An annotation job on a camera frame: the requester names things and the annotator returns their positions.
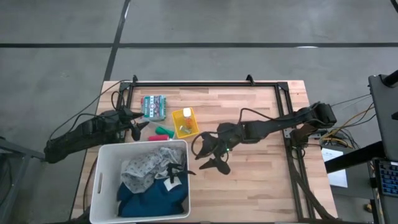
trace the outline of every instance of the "white plastic bin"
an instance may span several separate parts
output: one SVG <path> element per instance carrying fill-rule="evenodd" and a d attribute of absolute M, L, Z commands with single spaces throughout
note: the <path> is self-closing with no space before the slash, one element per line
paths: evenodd
<path fill-rule="evenodd" d="M 118 217 L 119 202 L 116 201 L 116 196 L 122 183 L 121 172 L 124 171 L 130 158 L 159 149 L 162 146 L 187 150 L 187 167 L 189 168 L 188 145 L 184 140 L 108 144 L 99 149 L 90 208 L 90 222 L 92 224 L 151 222 L 189 216 L 191 201 L 188 175 L 188 197 L 182 205 L 184 213 L 160 217 Z"/>

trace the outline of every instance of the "keyboard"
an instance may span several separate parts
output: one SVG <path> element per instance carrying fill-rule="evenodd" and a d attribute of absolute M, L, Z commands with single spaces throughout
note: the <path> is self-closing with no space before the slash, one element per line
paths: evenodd
<path fill-rule="evenodd" d="M 383 195 L 398 197 L 398 163 L 380 161 L 378 170 L 380 192 Z"/>

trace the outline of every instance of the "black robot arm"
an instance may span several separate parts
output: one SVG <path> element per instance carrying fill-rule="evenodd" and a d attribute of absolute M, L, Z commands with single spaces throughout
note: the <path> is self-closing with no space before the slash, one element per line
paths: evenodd
<path fill-rule="evenodd" d="M 120 110 L 105 111 L 94 118 L 79 124 L 73 131 L 47 141 L 44 149 L 45 160 L 56 163 L 69 154 L 102 144 L 119 143 L 119 133 L 131 130 L 131 136 L 138 141 L 141 129 L 148 122 L 132 124 L 131 120 L 141 117 L 142 113 L 135 113 L 122 107 Z"/>
<path fill-rule="evenodd" d="M 228 152 L 232 151 L 233 147 L 239 143 L 254 144 L 266 138 L 270 133 L 304 124 L 300 129 L 294 129 L 290 133 L 291 144 L 298 146 L 308 142 L 308 136 L 319 128 L 331 128 L 335 123 L 336 118 L 330 105 L 324 103 L 315 103 L 291 114 L 271 118 L 268 121 L 240 121 L 239 119 L 237 124 L 221 123 L 217 132 L 205 132 L 199 135 L 203 138 L 203 146 L 198 154 L 194 153 L 195 159 L 214 154 L 215 158 L 209 159 L 199 169 L 216 167 L 221 173 L 229 174 L 231 169 L 227 161 L 223 161 L 221 158 L 225 154 L 228 155 Z M 199 136 L 192 142 L 192 147 Z"/>

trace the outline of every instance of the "wooden table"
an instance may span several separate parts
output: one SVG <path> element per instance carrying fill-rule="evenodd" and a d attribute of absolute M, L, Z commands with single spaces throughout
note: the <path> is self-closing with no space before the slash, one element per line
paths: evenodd
<path fill-rule="evenodd" d="M 304 82 L 288 81 L 288 83 L 294 110 L 308 106 Z M 104 82 L 103 90 L 112 84 L 115 82 Z M 119 85 L 116 85 L 100 98 L 98 114 L 112 109 L 111 93 L 118 89 Z M 200 131 L 215 131 L 222 122 L 236 123 L 239 110 L 244 107 L 255 109 L 271 117 L 279 116 L 275 90 L 269 87 L 135 87 L 131 106 L 133 111 L 141 110 L 141 98 L 145 95 L 167 97 L 167 119 L 164 123 L 171 126 L 173 126 L 172 111 L 192 107 Z M 244 112 L 243 120 L 254 119 L 264 120 L 256 114 Z M 192 138 L 185 140 L 190 146 Z M 132 141 L 129 134 L 126 141 Z M 200 148 L 201 141 L 197 141 L 195 150 L 199 151 Z M 72 217 L 78 217 L 82 213 L 83 189 L 97 153 L 98 147 L 87 151 Z M 282 132 L 272 133 L 257 144 L 236 146 L 229 154 L 228 163 L 231 167 L 229 175 L 223 175 L 216 169 L 199 170 L 207 158 L 196 161 L 191 152 L 189 157 L 190 170 L 197 175 L 190 177 L 192 209 L 190 216 L 183 221 L 297 221 Z M 318 146 L 306 148 L 304 159 L 312 192 L 328 212 L 337 217 L 320 148 Z M 86 205 L 90 203 L 91 190 L 90 183 Z M 303 193 L 300 194 L 300 198 L 302 207 L 306 210 Z"/>

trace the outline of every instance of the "yellow container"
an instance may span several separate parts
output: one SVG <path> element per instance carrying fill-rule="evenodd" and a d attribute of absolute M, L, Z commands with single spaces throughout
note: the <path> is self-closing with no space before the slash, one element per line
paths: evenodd
<path fill-rule="evenodd" d="M 178 111 L 172 112 L 174 128 L 175 128 L 178 138 L 187 138 L 187 137 L 195 136 L 195 135 L 199 134 L 199 127 L 198 127 L 197 120 L 195 118 L 195 114 L 193 113 L 193 109 L 192 108 L 190 108 L 190 109 L 191 109 L 191 119 L 192 119 L 191 134 L 187 134 L 186 132 L 180 130 L 181 126 L 184 126 L 184 127 L 186 126 L 183 110 L 178 110 Z"/>

